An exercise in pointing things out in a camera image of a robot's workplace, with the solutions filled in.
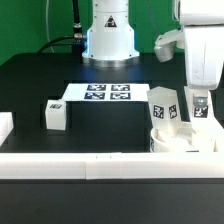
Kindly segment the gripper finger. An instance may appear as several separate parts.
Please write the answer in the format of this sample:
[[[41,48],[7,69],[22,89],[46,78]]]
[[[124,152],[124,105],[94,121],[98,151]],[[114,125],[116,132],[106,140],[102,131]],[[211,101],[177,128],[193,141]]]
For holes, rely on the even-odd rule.
[[[208,105],[208,91],[204,89],[194,90],[193,104],[195,107],[206,107]]]

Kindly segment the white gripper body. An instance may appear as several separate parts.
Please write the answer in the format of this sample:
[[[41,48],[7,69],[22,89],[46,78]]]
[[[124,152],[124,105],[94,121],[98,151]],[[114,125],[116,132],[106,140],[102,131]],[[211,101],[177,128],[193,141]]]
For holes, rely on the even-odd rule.
[[[224,26],[183,26],[159,35],[154,46],[158,60],[171,60],[175,46],[185,53],[188,87],[216,89],[224,64]]]

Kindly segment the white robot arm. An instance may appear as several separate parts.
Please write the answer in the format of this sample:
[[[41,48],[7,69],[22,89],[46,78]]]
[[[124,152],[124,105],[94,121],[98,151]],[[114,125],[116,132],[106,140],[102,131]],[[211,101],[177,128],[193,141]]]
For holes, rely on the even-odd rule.
[[[134,30],[128,21],[129,0],[93,0],[93,22],[87,31],[86,63],[119,66],[139,57]],[[178,29],[158,36],[154,52],[159,61],[185,52],[187,86],[196,107],[208,104],[208,92],[218,87],[224,68],[224,0],[173,0]]]

